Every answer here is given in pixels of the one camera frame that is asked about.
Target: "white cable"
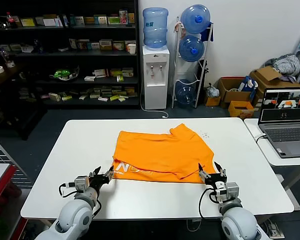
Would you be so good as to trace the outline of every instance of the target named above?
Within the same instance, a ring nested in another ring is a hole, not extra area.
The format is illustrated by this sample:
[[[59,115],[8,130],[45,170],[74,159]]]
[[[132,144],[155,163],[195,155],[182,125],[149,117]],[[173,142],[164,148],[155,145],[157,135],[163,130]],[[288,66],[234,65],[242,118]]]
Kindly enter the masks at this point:
[[[196,231],[198,231],[199,228],[200,228],[200,226],[201,226],[201,220],[200,220],[199,226],[198,226],[196,229],[190,230],[190,229],[189,229],[189,226],[188,226],[188,219],[186,220],[186,229],[187,229],[189,232],[196,232]]]
[[[140,106],[141,106],[141,109],[145,112],[153,112],[153,113],[163,113],[163,114],[166,114],[166,116],[162,116],[163,119],[167,119],[169,118],[169,114],[166,112],[166,111],[159,111],[159,110],[145,110],[143,107],[142,107],[142,103],[141,103],[141,97],[142,97],[142,90],[144,88],[144,81],[141,82],[141,92],[140,92]]]

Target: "laptop screen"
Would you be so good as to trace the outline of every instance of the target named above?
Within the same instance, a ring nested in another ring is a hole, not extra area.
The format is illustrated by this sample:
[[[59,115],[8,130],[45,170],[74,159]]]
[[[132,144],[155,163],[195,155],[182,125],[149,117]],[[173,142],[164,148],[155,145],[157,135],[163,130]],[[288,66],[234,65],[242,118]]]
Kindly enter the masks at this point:
[[[300,88],[266,89],[259,123],[300,122]]]

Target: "gray cloth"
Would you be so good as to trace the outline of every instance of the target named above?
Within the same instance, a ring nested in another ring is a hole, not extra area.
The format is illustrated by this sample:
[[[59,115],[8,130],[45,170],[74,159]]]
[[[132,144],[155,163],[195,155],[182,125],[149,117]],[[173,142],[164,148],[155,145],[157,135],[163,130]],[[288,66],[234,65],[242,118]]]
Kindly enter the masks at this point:
[[[272,58],[266,61],[264,66],[273,66],[275,70],[286,76],[296,76],[300,72],[300,62],[294,54]]]

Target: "black cable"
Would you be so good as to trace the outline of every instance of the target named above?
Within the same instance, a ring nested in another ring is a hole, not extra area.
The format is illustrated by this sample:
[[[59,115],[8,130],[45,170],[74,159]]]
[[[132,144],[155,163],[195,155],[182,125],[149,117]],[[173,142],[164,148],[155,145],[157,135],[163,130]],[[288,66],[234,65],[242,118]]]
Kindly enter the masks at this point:
[[[100,212],[100,210],[102,208],[101,202],[98,200],[98,198],[96,199],[96,202],[99,204],[99,208],[93,213],[92,218],[94,218]]]
[[[209,198],[210,198],[211,202],[213,202],[213,203],[215,203],[215,204],[219,204],[218,201],[212,199],[212,194],[213,194],[213,193],[214,193],[214,192],[212,191],[212,192],[210,192],[210,194],[209,194]]]
[[[66,184],[65,183],[62,183],[60,186],[59,186],[59,194],[60,194],[60,196],[62,197],[62,192],[61,192],[61,188],[62,187],[66,187]]]
[[[70,195],[76,194],[76,193],[78,193],[78,191],[72,191],[72,192],[70,192],[70,193],[68,193],[67,195],[62,196],[62,197],[63,197],[63,198],[66,198],[66,197],[69,197]]]
[[[262,135],[260,137],[258,137],[255,142],[257,143],[259,139],[267,139],[268,137],[266,135]]]
[[[214,191],[213,188],[206,188],[206,189],[203,191],[203,193],[202,193],[202,195],[201,195],[201,197],[200,197],[200,200],[199,200],[199,214],[200,214],[200,217],[201,217],[202,219],[205,219],[205,218],[204,218],[204,216],[202,216],[202,214],[201,214],[201,201],[202,201],[202,198],[204,197],[205,193],[206,193],[208,190]]]

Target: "laptop keyboard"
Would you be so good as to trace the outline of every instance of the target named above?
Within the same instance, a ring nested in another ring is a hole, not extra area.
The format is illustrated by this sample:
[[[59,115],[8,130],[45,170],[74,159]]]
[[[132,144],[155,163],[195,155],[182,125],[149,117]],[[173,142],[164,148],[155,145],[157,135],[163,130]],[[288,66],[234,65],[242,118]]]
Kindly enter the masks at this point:
[[[300,127],[298,128],[270,128],[264,130],[273,142],[300,141]]]

